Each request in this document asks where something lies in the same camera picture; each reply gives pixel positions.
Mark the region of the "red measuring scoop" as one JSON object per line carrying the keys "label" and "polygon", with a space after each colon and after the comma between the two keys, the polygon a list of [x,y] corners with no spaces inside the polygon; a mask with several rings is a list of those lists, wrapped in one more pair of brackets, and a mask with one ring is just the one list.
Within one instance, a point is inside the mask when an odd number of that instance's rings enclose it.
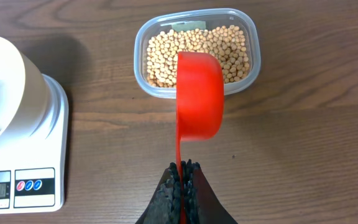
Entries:
{"label": "red measuring scoop", "polygon": [[223,119],[222,70],[212,55],[178,53],[176,99],[176,155],[183,187],[180,142],[212,138]]}

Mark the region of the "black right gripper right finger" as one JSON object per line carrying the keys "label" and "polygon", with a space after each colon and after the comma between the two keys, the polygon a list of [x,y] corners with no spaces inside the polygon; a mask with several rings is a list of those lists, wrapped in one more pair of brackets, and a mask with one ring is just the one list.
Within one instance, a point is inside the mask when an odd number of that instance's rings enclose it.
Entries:
{"label": "black right gripper right finger", "polygon": [[198,162],[183,162],[183,187],[187,224],[237,224],[218,200]]}

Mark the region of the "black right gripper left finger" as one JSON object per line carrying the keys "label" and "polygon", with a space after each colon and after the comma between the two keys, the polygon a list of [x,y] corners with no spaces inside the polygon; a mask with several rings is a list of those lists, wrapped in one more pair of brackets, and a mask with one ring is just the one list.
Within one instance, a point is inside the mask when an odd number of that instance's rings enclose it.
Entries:
{"label": "black right gripper left finger", "polygon": [[136,224],[179,224],[181,186],[177,165],[173,162],[163,172],[157,188]]}

